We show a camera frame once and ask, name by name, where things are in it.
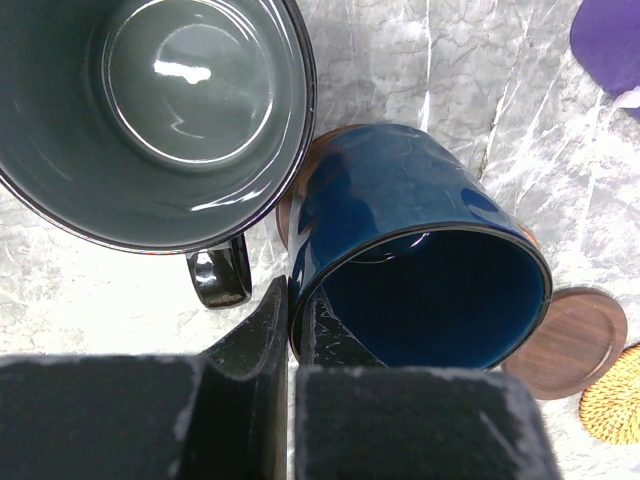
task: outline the purple object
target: purple object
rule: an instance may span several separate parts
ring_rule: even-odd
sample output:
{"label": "purple object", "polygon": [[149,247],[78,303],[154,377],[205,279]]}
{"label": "purple object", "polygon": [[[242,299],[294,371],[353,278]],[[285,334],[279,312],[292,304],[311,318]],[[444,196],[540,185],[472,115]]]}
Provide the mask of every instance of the purple object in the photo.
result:
{"label": "purple object", "polygon": [[[576,59],[607,93],[640,85],[639,0],[584,0],[570,36]],[[640,108],[627,111],[640,119]]]}

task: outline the gray marble countertop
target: gray marble countertop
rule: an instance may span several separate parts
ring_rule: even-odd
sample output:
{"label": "gray marble countertop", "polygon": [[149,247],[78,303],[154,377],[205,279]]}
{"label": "gray marble countertop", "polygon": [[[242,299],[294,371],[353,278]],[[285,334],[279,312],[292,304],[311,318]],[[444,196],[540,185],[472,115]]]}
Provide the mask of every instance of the gray marble countertop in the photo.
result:
{"label": "gray marble countertop", "polygon": [[[533,230],[556,287],[598,286],[640,341],[640,124],[571,54],[578,0],[304,0],[319,74],[317,134],[393,121],[428,131]],[[110,251],[0,192],[0,353],[198,352],[284,273],[273,217],[247,235],[254,299],[200,306],[182,257]],[[295,370],[292,362],[291,372]],[[541,403],[568,480],[639,478],[640,445],[608,446],[579,396]]]}

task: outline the blue cup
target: blue cup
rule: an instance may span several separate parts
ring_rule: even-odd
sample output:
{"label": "blue cup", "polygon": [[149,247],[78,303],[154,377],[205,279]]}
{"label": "blue cup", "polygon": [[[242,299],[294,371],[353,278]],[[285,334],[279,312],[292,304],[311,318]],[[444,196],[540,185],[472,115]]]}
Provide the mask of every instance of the blue cup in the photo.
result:
{"label": "blue cup", "polygon": [[289,201],[278,216],[296,355],[320,290],[388,366],[490,368],[548,309],[551,272],[537,246],[422,131],[380,124],[320,137]]}

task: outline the black mug handle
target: black mug handle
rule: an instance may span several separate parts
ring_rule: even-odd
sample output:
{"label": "black mug handle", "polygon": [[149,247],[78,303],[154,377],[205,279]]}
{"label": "black mug handle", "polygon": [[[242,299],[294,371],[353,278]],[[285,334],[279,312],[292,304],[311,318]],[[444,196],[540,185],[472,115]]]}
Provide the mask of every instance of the black mug handle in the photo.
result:
{"label": "black mug handle", "polygon": [[244,234],[188,254],[187,266],[205,307],[234,307],[251,298],[251,269]]}

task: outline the ceramic mug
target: ceramic mug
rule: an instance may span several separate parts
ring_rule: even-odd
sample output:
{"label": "ceramic mug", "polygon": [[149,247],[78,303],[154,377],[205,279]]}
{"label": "ceramic mug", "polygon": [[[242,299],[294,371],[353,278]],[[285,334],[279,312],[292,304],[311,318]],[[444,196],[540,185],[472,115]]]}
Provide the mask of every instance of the ceramic mug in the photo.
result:
{"label": "ceramic mug", "polygon": [[549,267],[475,176],[428,134],[354,126],[316,140],[277,210],[290,257],[290,335],[322,290],[388,366],[489,368],[551,298]]}
{"label": "ceramic mug", "polygon": [[243,231],[290,186],[316,101],[293,0],[6,0],[0,179],[136,253],[186,253],[208,307],[251,295]]}

